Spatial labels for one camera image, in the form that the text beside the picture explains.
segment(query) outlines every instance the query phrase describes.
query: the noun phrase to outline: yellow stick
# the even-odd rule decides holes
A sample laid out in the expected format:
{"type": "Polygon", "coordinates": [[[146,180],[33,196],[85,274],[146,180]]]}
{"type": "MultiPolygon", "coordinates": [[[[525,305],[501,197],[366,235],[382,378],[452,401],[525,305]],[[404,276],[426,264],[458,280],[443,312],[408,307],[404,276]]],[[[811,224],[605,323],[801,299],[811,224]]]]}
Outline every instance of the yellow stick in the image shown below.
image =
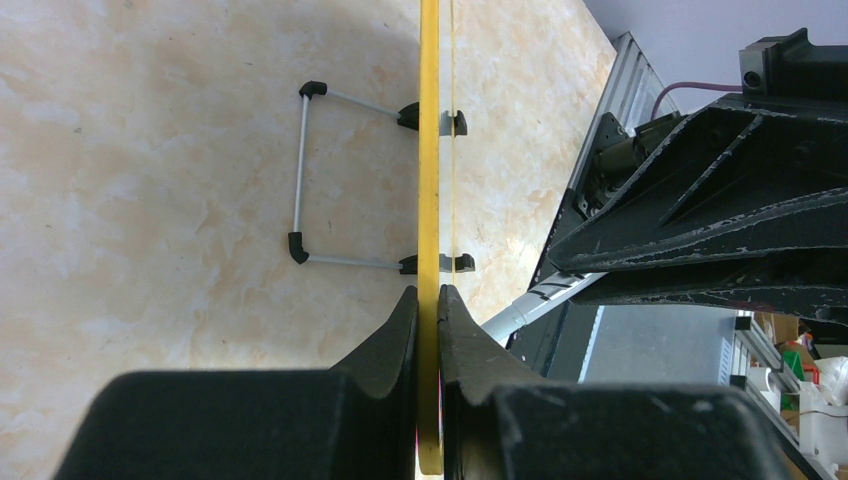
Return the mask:
{"type": "Polygon", "coordinates": [[[421,0],[418,119],[418,461],[442,473],[439,445],[439,0],[421,0]]]}

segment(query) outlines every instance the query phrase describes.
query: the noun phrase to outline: white wall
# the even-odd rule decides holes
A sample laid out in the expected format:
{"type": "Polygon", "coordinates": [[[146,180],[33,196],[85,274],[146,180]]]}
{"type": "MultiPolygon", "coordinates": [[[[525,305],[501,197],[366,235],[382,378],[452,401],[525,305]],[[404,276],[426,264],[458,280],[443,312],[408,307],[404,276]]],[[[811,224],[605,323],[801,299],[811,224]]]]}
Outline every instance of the white wall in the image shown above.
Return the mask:
{"type": "MultiPolygon", "coordinates": [[[[816,45],[848,45],[846,0],[585,0],[610,39],[630,31],[666,85],[740,84],[738,51],[762,37],[807,27],[816,45]]],[[[680,89],[684,112],[721,94],[680,89]]]]}

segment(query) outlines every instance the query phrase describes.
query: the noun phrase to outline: bolt hole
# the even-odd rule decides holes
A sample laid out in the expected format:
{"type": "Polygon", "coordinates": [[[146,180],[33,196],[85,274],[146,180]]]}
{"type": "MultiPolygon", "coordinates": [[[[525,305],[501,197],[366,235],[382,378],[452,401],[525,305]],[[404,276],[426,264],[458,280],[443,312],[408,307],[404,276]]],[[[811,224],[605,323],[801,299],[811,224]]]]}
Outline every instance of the bolt hole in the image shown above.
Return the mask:
{"type": "Polygon", "coordinates": [[[747,72],[744,77],[742,77],[742,81],[745,82],[745,85],[748,88],[760,88],[763,80],[760,78],[760,74],[757,72],[747,72]]]}

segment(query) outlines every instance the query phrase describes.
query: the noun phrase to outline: green object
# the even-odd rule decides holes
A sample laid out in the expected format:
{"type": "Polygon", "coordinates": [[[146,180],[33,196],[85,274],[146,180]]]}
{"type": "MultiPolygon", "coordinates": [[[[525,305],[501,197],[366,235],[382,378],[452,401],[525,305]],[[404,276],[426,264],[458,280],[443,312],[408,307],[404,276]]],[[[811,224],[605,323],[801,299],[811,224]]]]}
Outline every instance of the green object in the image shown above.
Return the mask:
{"type": "MultiPolygon", "coordinates": [[[[783,362],[802,382],[804,381],[804,366],[801,364],[801,354],[798,352],[783,352],[783,362]]],[[[780,396],[781,410],[795,410],[795,405],[788,395],[780,396]]]]}

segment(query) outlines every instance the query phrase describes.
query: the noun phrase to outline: silver rod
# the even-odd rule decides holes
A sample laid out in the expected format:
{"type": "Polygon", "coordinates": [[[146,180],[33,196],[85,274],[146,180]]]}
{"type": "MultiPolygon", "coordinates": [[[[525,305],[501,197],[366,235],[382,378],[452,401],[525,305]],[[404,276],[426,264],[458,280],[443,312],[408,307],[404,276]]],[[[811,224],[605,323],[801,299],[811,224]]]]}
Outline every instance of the silver rod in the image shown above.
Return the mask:
{"type": "Polygon", "coordinates": [[[562,305],[604,275],[604,272],[585,275],[555,273],[484,323],[483,330],[496,341],[503,340],[512,332],[535,322],[542,315],[562,305]]]}
{"type": "Polygon", "coordinates": [[[341,257],[329,257],[325,255],[313,255],[309,254],[309,262],[321,262],[321,263],[338,263],[340,265],[357,265],[360,267],[376,267],[376,268],[390,268],[392,270],[400,270],[403,265],[399,263],[390,263],[390,262],[375,262],[371,260],[356,260],[353,258],[341,258],[341,257]]]}
{"type": "Polygon", "coordinates": [[[300,196],[303,193],[303,149],[306,148],[306,118],[309,115],[309,96],[303,96],[303,114],[300,117],[300,146],[297,149],[297,186],[294,191],[294,229],[300,231],[300,196]]]}
{"type": "Polygon", "coordinates": [[[392,118],[395,118],[395,119],[400,118],[400,114],[398,112],[393,112],[393,111],[391,111],[387,108],[383,108],[379,105],[374,105],[373,103],[368,103],[364,100],[360,100],[358,98],[351,97],[350,95],[345,95],[344,93],[337,92],[337,91],[331,90],[329,88],[327,89],[327,96],[328,97],[336,97],[340,100],[345,100],[345,101],[348,101],[350,103],[355,103],[355,104],[359,105],[360,107],[365,107],[369,110],[374,110],[375,112],[380,112],[380,113],[386,114],[386,115],[388,115],[392,118]]]}

